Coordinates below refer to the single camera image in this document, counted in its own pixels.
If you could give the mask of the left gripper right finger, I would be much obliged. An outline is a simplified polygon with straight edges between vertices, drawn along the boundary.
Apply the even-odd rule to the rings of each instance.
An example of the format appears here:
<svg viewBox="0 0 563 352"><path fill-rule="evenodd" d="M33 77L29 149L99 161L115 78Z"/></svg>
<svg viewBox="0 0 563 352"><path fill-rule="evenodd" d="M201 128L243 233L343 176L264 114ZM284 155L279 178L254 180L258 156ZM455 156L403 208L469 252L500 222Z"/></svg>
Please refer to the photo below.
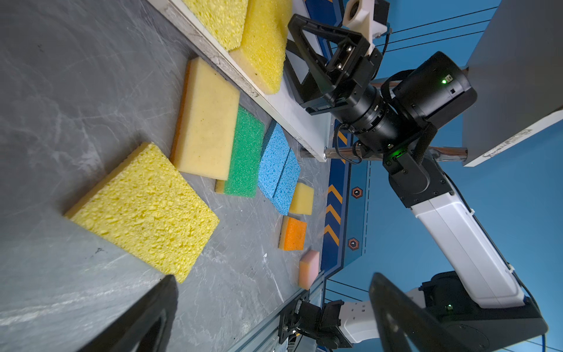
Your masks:
<svg viewBox="0 0 563 352"><path fill-rule="evenodd" d="M469 350L383 274L374 274L369 297L385 351Z"/></svg>

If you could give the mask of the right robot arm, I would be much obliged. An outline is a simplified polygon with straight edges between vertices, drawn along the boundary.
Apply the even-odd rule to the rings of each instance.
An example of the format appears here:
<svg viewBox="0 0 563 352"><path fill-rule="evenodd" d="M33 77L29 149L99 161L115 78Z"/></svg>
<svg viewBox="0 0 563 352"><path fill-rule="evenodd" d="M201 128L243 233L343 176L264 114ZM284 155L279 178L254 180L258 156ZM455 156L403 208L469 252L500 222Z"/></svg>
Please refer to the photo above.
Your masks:
<svg viewBox="0 0 563 352"><path fill-rule="evenodd" d="M538 304L429 150L438 130L476 102L466 74L442 52L371 85L383 54L358 32L294 15L287 50L308 73L284 71L309 114L330 113L356 137L349 161L379 155L402 204L452 266L410 293L375 274L368 302L298 304L289 326L334 350L378 339L386 351L496 351L545 337Z"/></svg>

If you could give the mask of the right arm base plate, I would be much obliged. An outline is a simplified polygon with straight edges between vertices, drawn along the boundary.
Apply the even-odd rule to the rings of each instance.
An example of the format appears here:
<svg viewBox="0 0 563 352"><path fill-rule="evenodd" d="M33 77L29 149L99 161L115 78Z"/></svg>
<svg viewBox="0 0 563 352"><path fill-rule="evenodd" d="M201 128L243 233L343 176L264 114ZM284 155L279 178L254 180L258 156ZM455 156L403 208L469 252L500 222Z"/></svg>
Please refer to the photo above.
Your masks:
<svg viewBox="0 0 563 352"><path fill-rule="evenodd" d="M309 330L309 315L306 299L298 298L290 302L279 316L278 338L279 343L284 343L291 335Z"/></svg>

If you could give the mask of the yellow porous sponge large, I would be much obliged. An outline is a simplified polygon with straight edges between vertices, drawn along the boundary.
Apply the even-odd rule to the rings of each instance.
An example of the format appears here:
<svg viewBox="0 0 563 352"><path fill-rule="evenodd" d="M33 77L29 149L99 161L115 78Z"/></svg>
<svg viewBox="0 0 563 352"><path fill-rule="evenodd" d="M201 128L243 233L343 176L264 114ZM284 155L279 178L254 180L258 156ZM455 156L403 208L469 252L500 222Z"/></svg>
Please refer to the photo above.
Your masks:
<svg viewBox="0 0 563 352"><path fill-rule="evenodd" d="M225 50L231 51L240 46L248 0L184 0L183 2Z"/></svg>

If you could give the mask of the bright yellow foam sponge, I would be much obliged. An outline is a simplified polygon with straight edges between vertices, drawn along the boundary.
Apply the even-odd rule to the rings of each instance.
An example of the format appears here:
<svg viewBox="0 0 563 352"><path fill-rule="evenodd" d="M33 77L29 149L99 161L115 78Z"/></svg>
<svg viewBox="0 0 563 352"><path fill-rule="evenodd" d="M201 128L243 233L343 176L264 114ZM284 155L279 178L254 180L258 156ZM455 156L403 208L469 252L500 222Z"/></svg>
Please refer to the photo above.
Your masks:
<svg viewBox="0 0 563 352"><path fill-rule="evenodd" d="M230 51L238 66L266 95L276 94L281 86L292 14L291 1L250 1L240 47Z"/></svg>

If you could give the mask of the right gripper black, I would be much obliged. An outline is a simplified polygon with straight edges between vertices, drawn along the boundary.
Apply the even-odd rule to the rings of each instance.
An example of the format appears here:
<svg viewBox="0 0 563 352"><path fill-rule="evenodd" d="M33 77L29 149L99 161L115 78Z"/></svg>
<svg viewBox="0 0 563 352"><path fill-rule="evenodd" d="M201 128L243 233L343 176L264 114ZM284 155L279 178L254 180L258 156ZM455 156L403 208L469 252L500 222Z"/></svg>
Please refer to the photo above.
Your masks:
<svg viewBox="0 0 563 352"><path fill-rule="evenodd" d="M293 40L287 41L284 74L295 101L311 114L351 111L367 96L374 95L369 82L381 64L381 53L369 53L370 44L359 32L329 26L294 14L287 25ZM305 33L337 44L327 60L316 53ZM299 58L305 67L293 67Z"/></svg>

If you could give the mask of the white two-tier shelf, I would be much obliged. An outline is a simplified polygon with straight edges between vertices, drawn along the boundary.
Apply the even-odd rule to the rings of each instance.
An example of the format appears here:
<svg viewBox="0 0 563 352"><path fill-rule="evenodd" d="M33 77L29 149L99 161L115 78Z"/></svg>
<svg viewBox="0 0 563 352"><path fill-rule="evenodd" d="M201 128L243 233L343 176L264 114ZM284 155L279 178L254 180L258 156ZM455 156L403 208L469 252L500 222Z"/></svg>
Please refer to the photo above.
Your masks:
<svg viewBox="0 0 563 352"><path fill-rule="evenodd" d="M497 66L464 71L436 52L375 87L385 56L371 33L315 21L291 1L249 2L233 50L184 1L153 6L321 161L331 118L359 139L336 158L376 158L396 175L443 155L474 167L562 121L562 82L551 79L562 71L560 56L553 45L541 54L522 36L513 49L498 47L505 60Z"/></svg>

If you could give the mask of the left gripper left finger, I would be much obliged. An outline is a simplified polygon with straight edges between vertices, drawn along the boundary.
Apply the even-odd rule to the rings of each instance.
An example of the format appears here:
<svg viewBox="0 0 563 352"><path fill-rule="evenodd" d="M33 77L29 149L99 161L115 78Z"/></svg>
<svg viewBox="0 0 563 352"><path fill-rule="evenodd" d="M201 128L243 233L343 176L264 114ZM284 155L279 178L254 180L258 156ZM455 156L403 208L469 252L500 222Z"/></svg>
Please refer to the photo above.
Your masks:
<svg viewBox="0 0 563 352"><path fill-rule="evenodd" d="M177 302L177 281L173 275L167 275L80 350L165 351Z"/></svg>

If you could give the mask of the pale yellow sponge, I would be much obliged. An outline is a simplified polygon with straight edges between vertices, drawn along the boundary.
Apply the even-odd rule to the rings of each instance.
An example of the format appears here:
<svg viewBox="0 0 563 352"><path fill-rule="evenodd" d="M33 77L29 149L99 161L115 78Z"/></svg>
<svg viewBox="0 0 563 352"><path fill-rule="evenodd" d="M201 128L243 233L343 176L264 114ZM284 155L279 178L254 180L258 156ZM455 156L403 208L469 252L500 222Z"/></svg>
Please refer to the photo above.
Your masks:
<svg viewBox="0 0 563 352"><path fill-rule="evenodd" d="M227 180L240 91L203 58L189 61L171 161L188 174Z"/></svg>

